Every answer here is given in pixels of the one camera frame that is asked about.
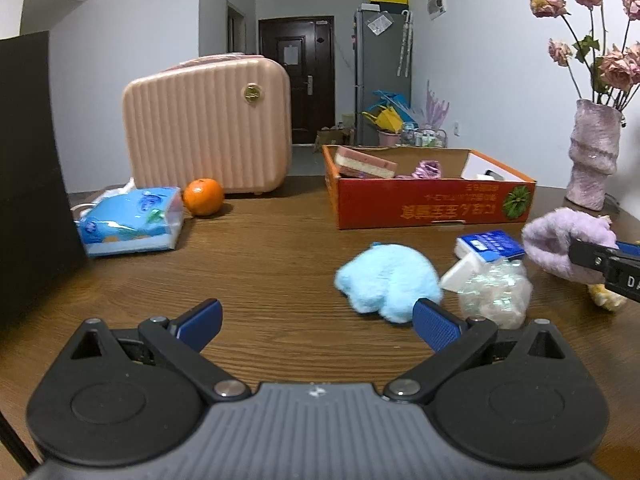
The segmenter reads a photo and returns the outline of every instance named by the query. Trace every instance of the gray gripper base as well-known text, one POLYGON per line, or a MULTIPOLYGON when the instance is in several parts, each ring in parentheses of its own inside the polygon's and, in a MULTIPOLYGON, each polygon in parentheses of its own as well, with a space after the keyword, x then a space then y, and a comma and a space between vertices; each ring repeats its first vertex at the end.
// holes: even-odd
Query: gray gripper base
POLYGON ((589 463, 523 472, 478 462, 443 440, 420 407, 383 400, 370 384, 263 384, 247 400, 215 405, 183 444, 155 460, 107 470, 50 460, 30 480, 607 478, 589 463))

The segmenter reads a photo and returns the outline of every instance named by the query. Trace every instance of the door frame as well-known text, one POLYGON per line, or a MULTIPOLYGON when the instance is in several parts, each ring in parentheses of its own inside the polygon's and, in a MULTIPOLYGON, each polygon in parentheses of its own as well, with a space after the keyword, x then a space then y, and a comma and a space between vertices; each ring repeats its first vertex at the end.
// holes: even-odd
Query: door frame
POLYGON ((269 23, 292 23, 292 22, 320 22, 325 20, 329 23, 329 53, 330 53, 330 61, 332 65, 331 70, 331 84, 334 91, 331 96, 331 110, 332 117, 335 121, 335 17, 334 16, 291 16, 290 18, 267 18, 264 20, 258 20, 258 47, 259 54, 262 54, 263 51, 263 25, 269 23))

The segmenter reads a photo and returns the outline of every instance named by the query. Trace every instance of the orange cardboard box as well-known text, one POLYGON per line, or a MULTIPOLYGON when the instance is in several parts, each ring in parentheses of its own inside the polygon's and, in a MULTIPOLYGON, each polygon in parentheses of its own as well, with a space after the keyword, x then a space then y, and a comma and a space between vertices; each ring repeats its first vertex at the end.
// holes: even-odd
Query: orange cardboard box
POLYGON ((334 164, 336 146, 323 146, 326 186, 339 229, 421 226, 438 222, 525 222, 536 181, 474 150, 356 148, 398 164, 410 175, 422 160, 437 160, 436 180, 348 178, 334 164), (478 180, 478 175, 496 180, 478 180))

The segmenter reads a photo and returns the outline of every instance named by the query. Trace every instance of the triangular cutout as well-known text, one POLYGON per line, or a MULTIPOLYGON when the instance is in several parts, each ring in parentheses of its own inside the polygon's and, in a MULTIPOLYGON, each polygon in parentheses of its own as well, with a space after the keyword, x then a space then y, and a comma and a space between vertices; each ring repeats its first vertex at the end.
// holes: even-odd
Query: triangular cutout
POLYGON ((529 355, 547 359, 564 359, 562 350, 549 332, 538 332, 536 340, 529 350, 529 355))
POLYGON ((95 332, 87 332, 84 334, 82 341, 78 347, 74 350, 71 358, 87 359, 89 357, 100 357, 102 352, 100 351, 100 342, 98 341, 98 335, 95 332))

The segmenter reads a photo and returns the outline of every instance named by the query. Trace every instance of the black cable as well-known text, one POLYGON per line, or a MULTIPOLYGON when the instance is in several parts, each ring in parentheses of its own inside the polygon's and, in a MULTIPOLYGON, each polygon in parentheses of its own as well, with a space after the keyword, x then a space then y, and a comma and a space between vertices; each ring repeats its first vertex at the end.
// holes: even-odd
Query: black cable
POLYGON ((4 445, 18 465, 24 469, 27 474, 32 473, 40 463, 31 454, 31 451, 24 445, 14 428, 4 418, 0 412, 0 442, 4 445))

